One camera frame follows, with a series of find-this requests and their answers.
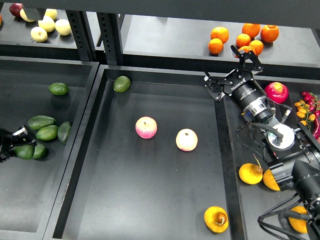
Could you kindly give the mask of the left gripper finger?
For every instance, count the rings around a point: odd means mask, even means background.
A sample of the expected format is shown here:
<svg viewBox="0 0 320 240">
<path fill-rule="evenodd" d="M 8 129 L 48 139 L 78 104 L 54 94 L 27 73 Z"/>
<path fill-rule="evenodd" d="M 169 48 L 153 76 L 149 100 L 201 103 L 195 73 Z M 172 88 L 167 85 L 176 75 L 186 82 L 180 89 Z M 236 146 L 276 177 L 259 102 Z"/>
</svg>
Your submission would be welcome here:
<svg viewBox="0 0 320 240">
<path fill-rule="evenodd" d="M 35 147 L 36 137 L 32 133 L 32 129 L 27 125 L 22 125 L 17 131 L 13 132 L 10 137 L 11 147 L 21 147 L 24 145 L 30 145 Z"/>
</svg>

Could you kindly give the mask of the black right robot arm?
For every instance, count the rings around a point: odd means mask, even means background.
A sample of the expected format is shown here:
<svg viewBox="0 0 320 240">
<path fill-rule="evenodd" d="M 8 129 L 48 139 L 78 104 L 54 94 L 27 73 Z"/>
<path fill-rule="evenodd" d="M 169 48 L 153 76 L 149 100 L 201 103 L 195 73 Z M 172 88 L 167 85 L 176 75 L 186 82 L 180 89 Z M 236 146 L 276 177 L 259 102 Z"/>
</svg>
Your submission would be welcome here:
<svg viewBox="0 0 320 240">
<path fill-rule="evenodd" d="M 300 236 L 293 231 L 290 220 L 305 221 L 309 238 L 317 240 L 320 237 L 320 145 L 302 123 L 297 127 L 286 125 L 292 111 L 290 106 L 277 119 L 277 102 L 254 79 L 254 75 L 263 71 L 255 53 L 234 46 L 231 50 L 239 60 L 238 67 L 224 77 L 207 73 L 203 87 L 217 102 L 223 97 L 230 98 L 249 130 L 261 133 L 261 159 L 279 189 L 294 190 L 294 198 L 306 210 L 306 213 L 295 212 L 290 201 L 285 200 L 259 216 L 257 222 L 278 239 L 298 240 Z"/>
</svg>

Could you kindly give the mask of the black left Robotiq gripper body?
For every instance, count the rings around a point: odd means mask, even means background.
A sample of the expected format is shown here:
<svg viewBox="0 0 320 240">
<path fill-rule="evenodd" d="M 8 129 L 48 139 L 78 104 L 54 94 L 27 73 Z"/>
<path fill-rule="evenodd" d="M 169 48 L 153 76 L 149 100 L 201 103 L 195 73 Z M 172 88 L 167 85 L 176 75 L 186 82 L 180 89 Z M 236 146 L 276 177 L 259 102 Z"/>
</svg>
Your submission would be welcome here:
<svg viewBox="0 0 320 240">
<path fill-rule="evenodd" d="M 13 156 L 12 152 L 13 134 L 3 128 L 0 129 L 0 162 L 3 163 Z"/>
</svg>

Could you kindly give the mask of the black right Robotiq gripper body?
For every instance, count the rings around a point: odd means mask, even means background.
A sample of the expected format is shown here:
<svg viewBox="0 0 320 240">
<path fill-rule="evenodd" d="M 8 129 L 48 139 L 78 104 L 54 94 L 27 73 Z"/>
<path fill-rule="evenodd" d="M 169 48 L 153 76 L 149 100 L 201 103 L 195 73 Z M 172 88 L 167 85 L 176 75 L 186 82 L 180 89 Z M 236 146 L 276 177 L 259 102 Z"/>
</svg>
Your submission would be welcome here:
<svg viewBox="0 0 320 240">
<path fill-rule="evenodd" d="M 226 84 L 223 93 L 243 113 L 249 113 L 254 122 L 263 122 L 272 117 L 272 111 L 267 107 L 267 94 L 253 78 L 250 71 L 244 70 L 238 74 L 234 69 L 224 77 Z"/>
</svg>

